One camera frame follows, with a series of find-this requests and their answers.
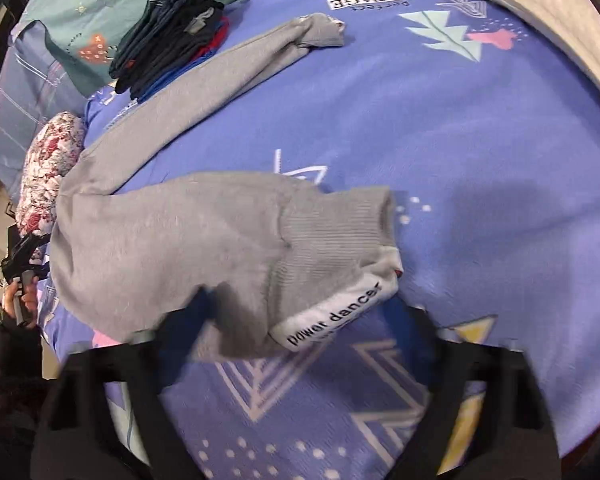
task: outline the human hand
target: human hand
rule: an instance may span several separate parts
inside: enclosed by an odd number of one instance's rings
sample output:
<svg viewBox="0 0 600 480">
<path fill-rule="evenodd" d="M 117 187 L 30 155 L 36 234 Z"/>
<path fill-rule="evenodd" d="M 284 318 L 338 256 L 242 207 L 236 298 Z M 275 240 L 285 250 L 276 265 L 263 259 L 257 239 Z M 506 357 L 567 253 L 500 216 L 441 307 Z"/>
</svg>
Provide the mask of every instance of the human hand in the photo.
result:
<svg viewBox="0 0 600 480">
<path fill-rule="evenodd" d="M 31 284 L 24 288 L 24 293 L 20 297 L 20 304 L 24 304 L 26 309 L 31 313 L 32 321 L 26 326 L 26 328 L 33 328 L 38 323 L 38 277 L 34 276 L 31 280 Z M 13 304 L 13 298 L 18 290 L 18 283 L 13 282 L 4 288 L 2 293 L 2 309 L 5 311 L 7 316 L 15 318 L 15 306 Z"/>
</svg>

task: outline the sweatshirt sleeve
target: sweatshirt sleeve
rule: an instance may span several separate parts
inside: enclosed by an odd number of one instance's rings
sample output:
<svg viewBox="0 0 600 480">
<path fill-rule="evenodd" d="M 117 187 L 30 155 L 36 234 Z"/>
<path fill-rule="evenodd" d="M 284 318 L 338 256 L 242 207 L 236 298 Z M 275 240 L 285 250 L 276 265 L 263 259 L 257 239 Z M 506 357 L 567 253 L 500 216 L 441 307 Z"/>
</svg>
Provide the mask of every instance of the sweatshirt sleeve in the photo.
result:
<svg viewBox="0 0 600 480">
<path fill-rule="evenodd" d="M 0 377 L 42 377 L 40 329 L 27 329 L 4 316 L 0 322 Z"/>
</svg>

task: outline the red fabric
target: red fabric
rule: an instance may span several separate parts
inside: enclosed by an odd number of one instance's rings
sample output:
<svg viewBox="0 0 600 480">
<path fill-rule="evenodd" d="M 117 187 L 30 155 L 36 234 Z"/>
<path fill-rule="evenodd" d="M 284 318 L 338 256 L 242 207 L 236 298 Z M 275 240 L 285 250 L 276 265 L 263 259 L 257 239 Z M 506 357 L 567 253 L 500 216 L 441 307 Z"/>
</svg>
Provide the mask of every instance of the red fabric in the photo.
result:
<svg viewBox="0 0 600 480">
<path fill-rule="evenodd" d="M 214 38 L 211 40 L 211 42 L 207 46 L 204 46 L 204 47 L 198 49 L 198 51 L 191 58 L 192 61 L 196 60 L 197 58 L 199 58 L 201 56 L 204 56 L 207 52 L 209 52 L 211 50 L 215 52 L 224 43 L 224 40 L 226 39 L 226 35 L 229 32 L 229 20 L 226 18 L 220 18 L 220 23 L 221 23 L 221 25 L 220 25 L 220 27 L 218 27 L 218 30 L 216 30 L 216 34 L 214 35 Z"/>
</svg>

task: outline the pink print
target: pink print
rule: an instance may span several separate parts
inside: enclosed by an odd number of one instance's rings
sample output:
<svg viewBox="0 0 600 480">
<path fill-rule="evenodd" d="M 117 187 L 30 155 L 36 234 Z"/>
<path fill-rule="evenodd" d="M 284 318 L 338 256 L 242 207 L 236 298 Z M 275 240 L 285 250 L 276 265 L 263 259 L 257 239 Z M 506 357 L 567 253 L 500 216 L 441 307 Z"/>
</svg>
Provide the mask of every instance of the pink print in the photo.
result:
<svg viewBox="0 0 600 480">
<path fill-rule="evenodd" d="M 104 335 L 102 332 L 98 332 L 97 330 L 93 331 L 93 339 L 91 340 L 91 344 L 94 348 L 102 348 L 103 346 L 115 346 L 120 343 L 114 341 L 108 335 Z"/>
<path fill-rule="evenodd" d="M 511 50 L 513 48 L 513 40 L 518 35 L 506 28 L 501 28 L 497 32 L 469 32 L 467 37 L 470 40 L 480 41 L 480 43 L 491 43 L 502 50 Z"/>
</svg>

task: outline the mint green leaf print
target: mint green leaf print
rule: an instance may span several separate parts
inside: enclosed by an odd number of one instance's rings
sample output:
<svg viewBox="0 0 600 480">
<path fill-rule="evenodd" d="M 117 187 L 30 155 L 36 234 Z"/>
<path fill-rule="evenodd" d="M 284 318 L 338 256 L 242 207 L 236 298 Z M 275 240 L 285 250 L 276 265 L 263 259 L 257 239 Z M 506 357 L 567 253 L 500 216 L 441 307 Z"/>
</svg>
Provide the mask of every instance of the mint green leaf print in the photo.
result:
<svg viewBox="0 0 600 480">
<path fill-rule="evenodd" d="M 435 50 L 450 50 L 471 61 L 480 61 L 482 43 L 464 38 L 464 34 L 468 28 L 466 25 L 447 27 L 446 22 L 449 19 L 450 13 L 450 10 L 423 10 L 422 12 L 406 12 L 400 14 L 400 16 L 405 20 L 410 20 L 426 27 L 407 27 L 408 30 L 414 34 L 438 42 L 423 43 L 424 46 Z"/>
</svg>

